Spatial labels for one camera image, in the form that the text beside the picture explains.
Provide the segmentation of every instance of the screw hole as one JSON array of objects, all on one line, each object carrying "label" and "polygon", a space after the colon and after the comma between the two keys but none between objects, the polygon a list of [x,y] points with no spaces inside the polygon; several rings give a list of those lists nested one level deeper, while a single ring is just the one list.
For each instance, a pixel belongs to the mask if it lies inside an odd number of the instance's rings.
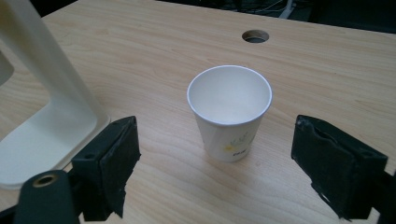
[{"label": "screw hole", "polygon": [[52,184],[57,179],[58,179],[57,175],[53,175],[53,174],[43,175],[43,176],[40,176],[38,179],[36,179],[35,182],[33,182],[33,187],[43,188],[43,187],[46,187],[46,186]]},{"label": "screw hole", "polygon": [[242,34],[242,38],[248,43],[258,44],[267,41],[270,36],[262,30],[249,30]]}]

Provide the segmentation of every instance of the table surface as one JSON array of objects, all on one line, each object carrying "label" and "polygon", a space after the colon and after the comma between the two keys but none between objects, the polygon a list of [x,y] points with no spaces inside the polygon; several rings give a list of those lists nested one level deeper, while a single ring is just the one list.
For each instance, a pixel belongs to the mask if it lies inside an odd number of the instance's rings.
[{"label": "table surface", "polygon": [[[137,116],[142,157],[124,218],[107,223],[339,223],[290,158],[299,114],[329,121],[396,169],[396,35],[149,0],[79,0],[44,22],[110,117]],[[244,41],[252,29],[269,40]],[[48,101],[1,49],[16,72],[0,87],[0,139]],[[262,73],[274,92],[251,151],[234,163],[207,156],[186,99],[191,80],[221,64]],[[18,194],[0,189],[0,210]]]}]

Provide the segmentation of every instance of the dark background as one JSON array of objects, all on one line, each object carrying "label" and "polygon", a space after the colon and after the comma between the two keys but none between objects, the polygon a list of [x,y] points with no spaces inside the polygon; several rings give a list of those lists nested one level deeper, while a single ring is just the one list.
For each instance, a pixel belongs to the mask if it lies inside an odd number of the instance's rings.
[{"label": "dark background", "polygon": [[[77,0],[30,0],[40,16]],[[278,17],[287,0],[161,0]],[[289,19],[396,34],[396,0],[293,0]]]}]

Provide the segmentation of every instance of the printed design on cup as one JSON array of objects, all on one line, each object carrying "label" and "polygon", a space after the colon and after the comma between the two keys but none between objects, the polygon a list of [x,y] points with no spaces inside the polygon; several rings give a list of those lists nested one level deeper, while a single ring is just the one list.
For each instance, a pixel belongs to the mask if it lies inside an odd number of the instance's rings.
[{"label": "printed design on cup", "polygon": [[224,151],[235,152],[241,149],[241,147],[245,147],[242,152],[234,153],[234,155],[242,154],[247,150],[247,147],[250,146],[251,142],[253,142],[255,136],[255,134],[252,136],[249,132],[245,132],[245,134],[240,137],[236,137],[233,141],[227,144],[224,147]]}]

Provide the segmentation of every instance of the wood grain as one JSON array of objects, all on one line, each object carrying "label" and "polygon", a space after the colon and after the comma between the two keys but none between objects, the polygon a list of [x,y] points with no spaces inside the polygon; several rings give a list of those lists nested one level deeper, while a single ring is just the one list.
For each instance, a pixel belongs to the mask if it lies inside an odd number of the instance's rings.
[{"label": "wood grain", "polygon": [[[299,114],[382,151],[387,171],[396,169],[396,35],[149,0],[79,0],[44,22],[111,118],[137,116],[142,157],[124,218],[107,223],[342,222],[290,158]],[[251,29],[269,40],[245,42]],[[3,138],[48,96],[0,47],[16,67],[0,87]],[[251,151],[235,163],[206,155],[186,100],[190,81],[221,64],[262,73],[274,91]],[[17,197],[0,190],[0,210]]]}]

